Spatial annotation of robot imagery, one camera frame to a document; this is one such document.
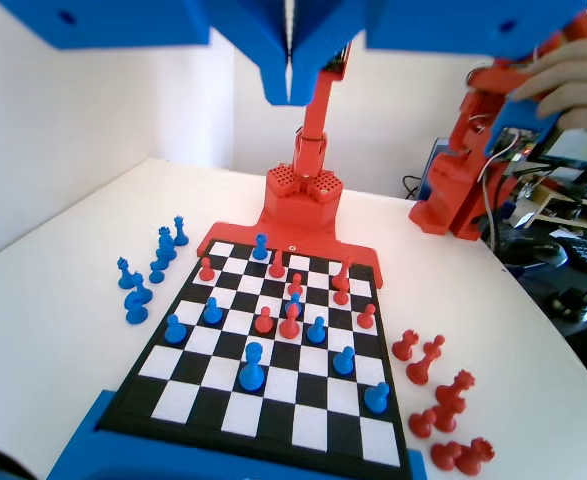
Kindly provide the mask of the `person's bare hand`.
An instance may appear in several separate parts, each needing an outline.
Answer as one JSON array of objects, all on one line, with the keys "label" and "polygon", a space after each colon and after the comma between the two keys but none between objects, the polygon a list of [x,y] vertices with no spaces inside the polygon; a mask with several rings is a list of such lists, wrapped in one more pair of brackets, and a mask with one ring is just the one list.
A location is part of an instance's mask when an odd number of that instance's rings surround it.
[{"label": "person's bare hand", "polygon": [[537,116],[557,114],[563,131],[587,130],[587,39],[576,40],[543,56],[527,69],[528,79],[511,99],[540,96]]}]

